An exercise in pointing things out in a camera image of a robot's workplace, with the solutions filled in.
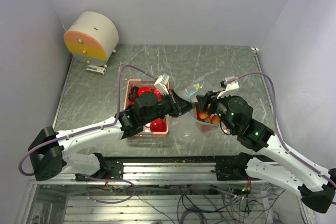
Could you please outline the red strawberry bunch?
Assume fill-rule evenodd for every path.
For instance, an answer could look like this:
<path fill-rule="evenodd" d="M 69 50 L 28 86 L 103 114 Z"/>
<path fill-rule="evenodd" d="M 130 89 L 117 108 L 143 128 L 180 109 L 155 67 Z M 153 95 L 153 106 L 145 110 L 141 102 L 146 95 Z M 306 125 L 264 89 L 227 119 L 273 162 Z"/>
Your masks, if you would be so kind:
<path fill-rule="evenodd" d="M 211 114 L 209 112 L 210 107 L 211 105 L 209 104 L 205 112 L 201 112 L 200 110 L 197 110 L 196 119 L 204 123 L 220 126 L 221 124 L 220 117 L 216 114 Z"/>

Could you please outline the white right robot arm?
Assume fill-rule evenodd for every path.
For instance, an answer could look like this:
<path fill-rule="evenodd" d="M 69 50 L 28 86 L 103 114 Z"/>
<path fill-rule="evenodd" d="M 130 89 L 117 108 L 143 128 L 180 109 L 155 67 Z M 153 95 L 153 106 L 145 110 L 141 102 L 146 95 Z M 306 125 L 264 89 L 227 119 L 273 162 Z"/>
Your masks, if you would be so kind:
<path fill-rule="evenodd" d="M 200 111 L 219 116 L 231 135 L 246 148 L 271 158 L 301 181 L 302 202 L 324 214 L 334 204 L 335 169 L 324 169 L 285 147 L 279 137 L 263 123 L 253 119 L 253 108 L 236 95 L 218 98 L 214 92 L 197 95 Z"/>

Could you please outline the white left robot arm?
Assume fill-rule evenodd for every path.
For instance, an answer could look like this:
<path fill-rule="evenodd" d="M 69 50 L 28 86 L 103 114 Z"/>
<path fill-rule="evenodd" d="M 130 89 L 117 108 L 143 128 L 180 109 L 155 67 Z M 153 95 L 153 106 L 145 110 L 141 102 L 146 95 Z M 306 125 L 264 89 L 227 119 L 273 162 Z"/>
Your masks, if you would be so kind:
<path fill-rule="evenodd" d="M 94 180 L 102 180 L 107 175 L 102 156 L 82 155 L 78 151 L 104 141 L 135 136 L 156 119 L 167 115 L 177 118 L 194 108 L 193 102 L 180 98 L 173 90 L 160 100 L 156 94 L 145 92 L 126 109 L 102 122 L 58 132 L 51 126 L 45 127 L 28 148 L 32 176 L 37 181 L 46 181 L 59 174 L 84 173 Z"/>

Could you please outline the clear blue-zipper zip bag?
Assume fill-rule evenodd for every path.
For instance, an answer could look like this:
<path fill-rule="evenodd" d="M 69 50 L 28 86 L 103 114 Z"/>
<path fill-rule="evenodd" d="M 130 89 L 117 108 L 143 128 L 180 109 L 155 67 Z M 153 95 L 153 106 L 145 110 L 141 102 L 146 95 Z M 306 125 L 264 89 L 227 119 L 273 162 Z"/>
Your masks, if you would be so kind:
<path fill-rule="evenodd" d="M 207 91 L 214 91 L 214 87 L 204 77 L 195 79 L 182 91 L 183 99 L 195 103 L 195 108 L 189 114 L 201 133 L 220 129 L 223 134 L 228 134 L 229 131 L 220 121 L 219 116 L 209 111 L 211 104 L 208 104 L 204 110 L 197 99 L 198 96 L 204 96 Z"/>

